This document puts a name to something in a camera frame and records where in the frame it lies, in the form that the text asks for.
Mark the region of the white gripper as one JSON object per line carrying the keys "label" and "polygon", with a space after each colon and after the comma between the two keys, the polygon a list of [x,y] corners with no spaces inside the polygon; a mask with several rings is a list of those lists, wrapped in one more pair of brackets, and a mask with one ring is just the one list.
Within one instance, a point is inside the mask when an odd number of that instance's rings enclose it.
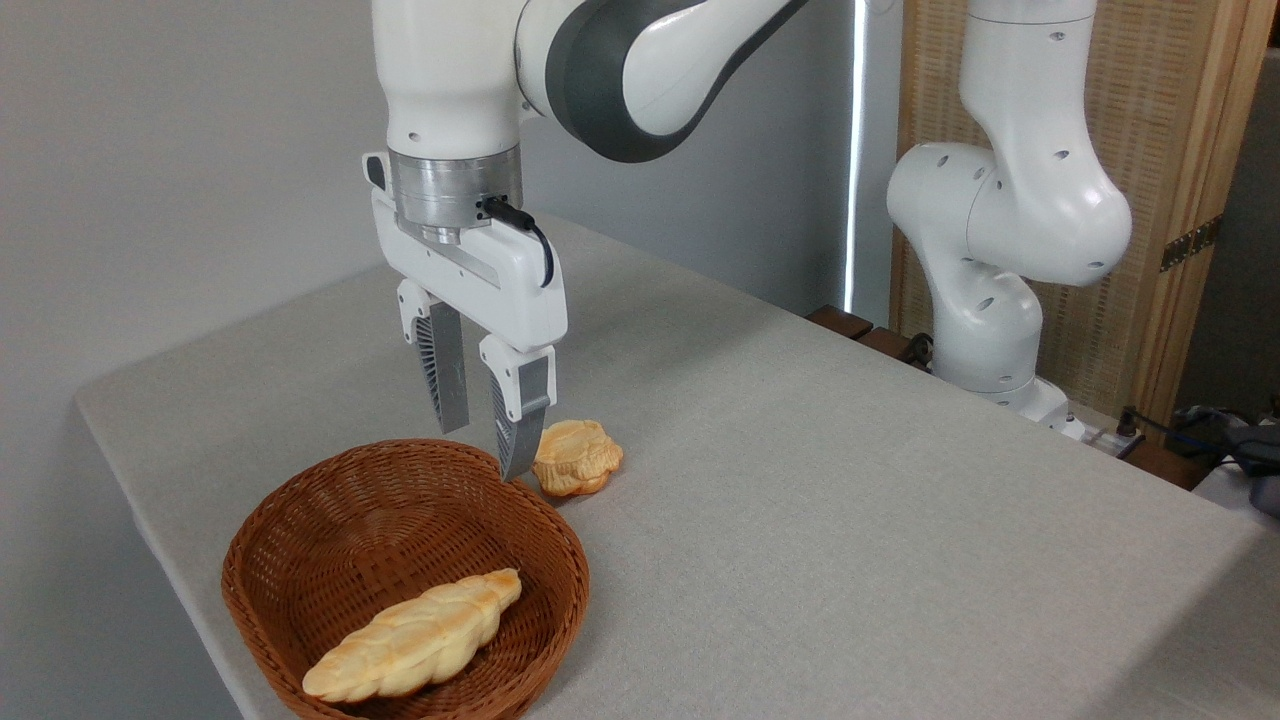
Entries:
{"label": "white gripper", "polygon": [[567,311],[561,263],[526,217],[488,206],[522,199],[518,152],[462,160],[367,152],[375,227],[397,288],[404,341],[419,355],[431,406],[448,434],[470,423],[460,313],[492,334],[479,345],[490,373],[500,474],[532,468],[547,410],[557,402],[556,348]]}

